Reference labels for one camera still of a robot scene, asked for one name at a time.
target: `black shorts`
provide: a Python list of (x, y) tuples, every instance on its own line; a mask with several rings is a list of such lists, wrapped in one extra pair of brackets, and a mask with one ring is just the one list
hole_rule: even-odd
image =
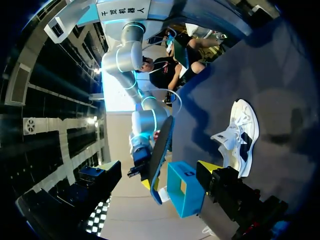
[(185, 74), (179, 80), (178, 87), (182, 87), (183, 85), (185, 85), (190, 79), (192, 79), (196, 75), (191, 69), (191, 64), (202, 59), (201, 54), (198, 51), (194, 50), (189, 45), (187, 45), (185, 48), (188, 53), (189, 69), (185, 72)]

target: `leg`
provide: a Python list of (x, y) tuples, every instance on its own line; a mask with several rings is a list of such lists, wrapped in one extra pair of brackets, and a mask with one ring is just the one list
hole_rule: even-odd
[(210, 48), (214, 46), (218, 46), (218, 40), (216, 38), (198, 38), (198, 39), (191, 39), (188, 43), (188, 45), (194, 49), (199, 50), (199, 48)]
[(205, 69), (205, 66), (198, 61), (195, 61), (194, 63), (191, 64), (191, 70), (195, 74), (200, 73), (203, 69)]

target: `checkered pattern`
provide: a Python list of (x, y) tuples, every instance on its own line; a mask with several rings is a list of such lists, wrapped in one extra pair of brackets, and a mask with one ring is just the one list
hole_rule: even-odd
[(97, 235), (100, 237), (101, 230), (104, 227), (105, 221), (107, 219), (107, 212), (110, 206), (111, 196), (106, 202), (99, 202), (98, 206), (95, 208), (94, 212), (91, 213), (87, 223), (86, 231), (88, 233)]

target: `yellow object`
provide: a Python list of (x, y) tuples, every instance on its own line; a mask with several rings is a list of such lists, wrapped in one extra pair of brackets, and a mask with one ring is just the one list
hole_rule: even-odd
[(209, 171), (210, 173), (212, 173), (214, 170), (222, 169), (221, 166), (217, 166), (217, 165), (214, 165), (214, 164), (205, 162), (205, 161), (200, 161), (200, 160), (199, 160), (198, 162), (200, 162), (206, 169), (208, 169), (208, 171)]
[[(147, 188), (148, 190), (150, 190), (150, 184), (149, 184), (149, 180), (148, 180), (148, 179), (143, 180), (141, 183), (143, 184), (143, 186), (144, 186), (145, 188)], [(154, 184), (154, 187), (153, 187), (154, 190), (158, 191), (158, 185), (159, 185), (159, 177), (157, 177), (156, 180), (155, 180), (155, 184)]]
[(181, 181), (181, 191), (183, 192), (183, 194), (186, 194), (186, 188), (187, 188), (187, 185), (184, 181)]

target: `white sneaker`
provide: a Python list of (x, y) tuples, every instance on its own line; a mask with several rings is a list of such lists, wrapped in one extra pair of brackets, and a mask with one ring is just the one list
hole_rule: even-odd
[(252, 149), (259, 137), (259, 125), (255, 112), (244, 100), (233, 103), (230, 123), (223, 132), (211, 139), (221, 143), (223, 167), (231, 166), (239, 171), (238, 177), (247, 177), (252, 165)]

